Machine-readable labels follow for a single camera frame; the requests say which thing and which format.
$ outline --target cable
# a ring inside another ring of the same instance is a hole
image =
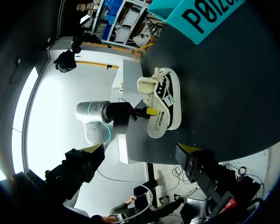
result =
[[[125,182],[125,183],[133,183],[133,184],[142,186],[142,187],[144,187],[144,188],[146,188],[146,189],[148,190],[148,192],[150,193],[150,196],[151,196],[151,200],[150,200],[150,202],[148,203],[148,205],[146,206],[145,209],[143,209],[142,211],[138,212],[136,215],[133,215],[133,216],[128,217],[128,218],[126,218],[126,219],[124,219],[124,220],[121,220],[121,221],[117,221],[117,222],[115,222],[114,224],[116,224],[116,223],[121,223],[121,222],[123,222],[123,221],[127,221],[127,220],[129,220],[129,219],[135,218],[136,216],[142,214],[142,213],[145,212],[147,209],[149,209],[149,207],[150,207],[151,204],[153,203],[154,195],[153,195],[153,193],[151,192],[151,190],[150,190],[148,187],[146,187],[146,186],[144,186],[144,185],[142,185],[142,184],[136,183],[136,182],[132,182],[132,181],[115,180],[115,179],[112,179],[112,178],[109,178],[109,177],[106,177],[106,176],[102,175],[102,173],[101,173],[99,170],[97,170],[97,172],[98,172],[99,174],[101,174],[102,177],[104,177],[104,178],[106,178],[106,179],[108,179],[108,180],[111,180],[111,181],[118,181],[118,182]]]
[[[183,169],[181,166],[177,166],[174,165],[173,169],[171,170],[172,175],[175,176],[176,178],[178,178],[179,180],[181,180],[184,184],[194,184],[194,183],[190,183],[189,180],[185,180],[184,176],[186,175],[186,173],[184,173]]]
[[[205,218],[203,217],[203,218],[195,219],[195,220],[193,220],[193,221],[191,221],[191,222],[197,223],[197,222],[195,222],[195,221],[200,220],[200,219],[205,219]]]
[[[246,167],[236,168],[235,166],[231,165],[230,163],[224,164],[224,166],[226,166],[226,165],[230,165],[231,167],[235,168],[235,169],[238,171],[238,175],[240,175],[240,176],[249,175],[249,176],[255,176],[255,177],[257,177],[257,178],[260,180],[260,182],[261,182],[260,185],[262,185],[262,187],[263,187],[263,194],[262,194],[262,197],[261,197],[261,198],[263,198],[263,197],[265,196],[265,185],[264,185],[264,183],[262,182],[262,180],[261,180],[258,176],[253,175],[253,174],[247,174],[248,169],[246,169]]]
[[[167,191],[165,191],[164,193],[159,194],[159,195],[157,196],[157,198],[158,198],[159,196],[161,196],[161,195],[164,195],[164,194],[166,194],[166,193],[168,193],[168,192],[170,192],[170,191],[176,189],[176,188],[178,187],[180,181],[183,181],[184,184],[194,184],[194,183],[187,183],[187,182],[189,182],[189,180],[184,180],[183,175],[185,175],[185,173],[184,173],[184,171],[183,171],[183,169],[182,169],[181,166],[174,165],[174,167],[173,167],[173,169],[171,170],[171,172],[172,172],[172,175],[178,179],[177,185],[176,185],[174,188],[172,188],[172,189],[170,189],[170,190],[167,190]]]
[[[120,100],[119,99],[122,99],[123,101],[127,102],[125,99],[121,98],[121,97],[118,97],[118,102],[120,103]]]
[[[59,11],[60,12],[60,20],[59,20],[59,30],[58,30],[58,33],[57,33],[57,39],[59,39],[59,35],[60,35],[60,26],[61,26],[61,18],[62,18],[62,11],[63,11],[64,2],[65,2],[65,0],[63,0],[61,11]]]
[[[58,14],[58,22],[57,22],[57,33],[56,33],[56,39],[59,39],[59,29],[61,25],[61,7],[63,8],[64,0],[61,0],[60,7],[59,7],[59,14]]]
[[[166,194],[166,193],[168,193],[168,192],[174,190],[175,188],[177,188],[177,186],[179,185],[179,181],[180,181],[180,179],[178,179],[177,185],[176,185],[174,188],[172,188],[171,190],[165,191],[164,193],[159,194],[159,195],[157,196],[157,198],[158,198],[159,196],[164,195],[164,194]]]

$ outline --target window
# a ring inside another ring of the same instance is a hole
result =
[[[24,171],[22,158],[22,128],[28,100],[37,78],[38,74],[36,68],[34,67],[24,84],[17,107],[15,109],[12,131],[12,155],[14,162],[14,172],[16,174]]]

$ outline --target wire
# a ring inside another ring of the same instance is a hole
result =
[[[262,187],[263,187],[263,193],[262,193],[262,197],[261,198],[263,198],[265,196],[265,185],[264,185],[264,183],[262,182],[262,180],[258,176],[253,175],[253,174],[247,174],[248,169],[246,169],[245,167],[236,168],[235,166],[231,165],[230,163],[224,164],[224,166],[226,166],[226,165],[230,165],[231,167],[235,168],[238,171],[238,175],[240,175],[240,176],[249,175],[249,176],[257,177],[260,180],[260,182],[261,182],[260,185],[262,185]]]
[[[181,216],[178,216],[178,215],[169,215],[169,216],[177,216],[177,217],[179,217],[179,218],[182,218]]]
[[[150,202],[148,203],[148,205],[146,206],[145,209],[143,209],[142,211],[138,212],[137,214],[135,214],[135,215],[133,215],[133,216],[131,216],[131,217],[128,217],[128,218],[126,218],[126,219],[124,219],[124,220],[117,221],[117,222],[115,222],[114,224],[116,224],[116,223],[121,223],[121,222],[123,222],[123,221],[127,221],[127,220],[129,220],[129,219],[135,218],[136,216],[142,214],[142,213],[145,212],[147,209],[149,209],[149,207],[150,207],[151,204],[153,203],[153,199],[154,199],[153,193],[151,192],[151,190],[150,190],[148,187],[144,186],[143,184],[139,184],[139,183],[132,182],[132,181],[122,181],[122,180],[112,179],[112,178],[109,178],[109,177],[106,177],[106,176],[102,175],[102,173],[101,173],[99,170],[97,170],[97,172],[98,172],[99,174],[101,174],[102,177],[104,177],[104,178],[106,178],[106,179],[108,179],[108,180],[111,180],[111,181],[118,181],[118,182],[125,182],[125,183],[133,183],[133,184],[142,186],[142,187],[144,187],[144,188],[146,188],[146,189],[148,190],[148,192],[150,193],[150,196],[151,196]]]
[[[182,169],[181,166],[174,165],[173,169],[171,170],[171,173],[172,173],[172,175],[173,175],[174,177],[176,177],[176,178],[178,179],[177,185],[176,185],[174,188],[172,188],[172,189],[170,189],[170,190],[167,190],[167,191],[165,191],[164,193],[159,194],[159,195],[157,196],[157,198],[158,198],[159,196],[161,196],[161,195],[164,195],[164,194],[166,194],[166,193],[168,193],[168,192],[170,192],[170,191],[176,189],[176,188],[178,187],[180,181],[183,181],[184,184],[193,184],[193,185],[195,185],[196,188],[198,189],[198,186],[197,186],[196,184],[194,184],[194,183],[187,183],[187,182],[189,182],[189,180],[184,180],[183,175],[185,175],[185,173],[184,173],[184,171],[183,171],[183,169]]]
[[[205,219],[205,218],[203,217],[203,218],[195,219],[195,220],[191,221],[190,223],[192,223],[192,222],[197,223],[196,221],[198,221],[200,219]]]
[[[176,178],[181,180],[184,184],[194,184],[194,183],[190,183],[189,180],[185,180],[184,179],[184,176],[186,175],[186,173],[183,171],[181,166],[174,165],[174,167],[171,170],[171,172],[172,172],[173,176],[175,176]]]
[[[177,185],[176,185],[174,188],[172,188],[171,190],[165,191],[164,193],[159,194],[159,195],[157,196],[157,198],[158,198],[159,196],[164,195],[164,194],[166,194],[166,193],[168,193],[168,192],[174,190],[175,188],[177,188],[177,186],[179,185],[179,181],[180,181],[180,179],[178,179]]]
[[[125,99],[121,98],[121,97],[118,97],[118,102],[120,103],[120,100],[119,99],[122,99],[123,101],[127,102]]]

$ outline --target shoe sole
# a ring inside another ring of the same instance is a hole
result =
[[[172,81],[172,88],[173,88],[173,118],[171,127],[167,130],[175,130],[177,129],[182,122],[182,109],[181,109],[181,88],[179,84],[179,79],[177,74],[170,68],[161,68],[163,71],[170,71],[170,77]]]

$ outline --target box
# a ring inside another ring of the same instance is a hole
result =
[[[199,44],[245,0],[154,0],[148,11]]]

